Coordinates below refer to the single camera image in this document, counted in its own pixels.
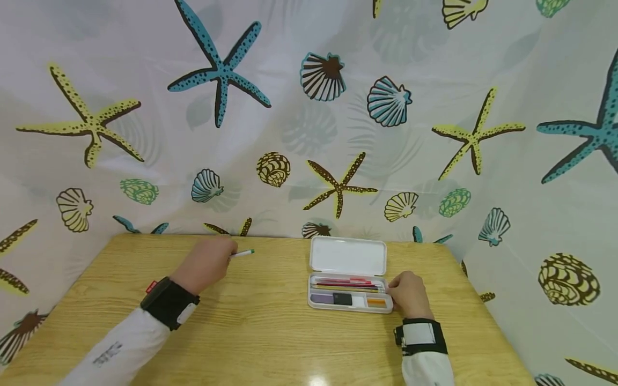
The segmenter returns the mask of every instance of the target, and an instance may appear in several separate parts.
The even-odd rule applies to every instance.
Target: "pencil case lid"
[[[386,273],[386,244],[378,240],[315,236],[309,265],[314,271],[376,276]]]

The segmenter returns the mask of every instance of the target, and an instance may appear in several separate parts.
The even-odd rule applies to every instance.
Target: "purple eraser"
[[[333,304],[335,299],[327,293],[312,293],[310,297],[314,303]]]

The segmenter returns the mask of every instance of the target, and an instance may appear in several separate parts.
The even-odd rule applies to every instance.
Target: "white sleeve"
[[[170,333],[150,313],[134,309],[59,385],[128,385],[163,347]]]
[[[423,351],[404,356],[401,372],[408,386],[454,386],[453,369],[447,354]]]

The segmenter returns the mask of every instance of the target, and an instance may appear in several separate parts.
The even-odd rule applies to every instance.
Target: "red tag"
[[[146,288],[146,293],[150,293],[150,291],[153,290],[153,288],[155,287],[155,285],[158,283],[158,281],[153,280],[152,283],[150,283],[150,285],[148,286],[148,288]]]

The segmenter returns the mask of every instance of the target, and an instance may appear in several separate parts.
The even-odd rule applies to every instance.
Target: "black eraser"
[[[334,304],[339,304],[341,306],[351,306],[352,305],[352,295],[349,293],[337,293],[333,292],[332,297],[334,300]]]

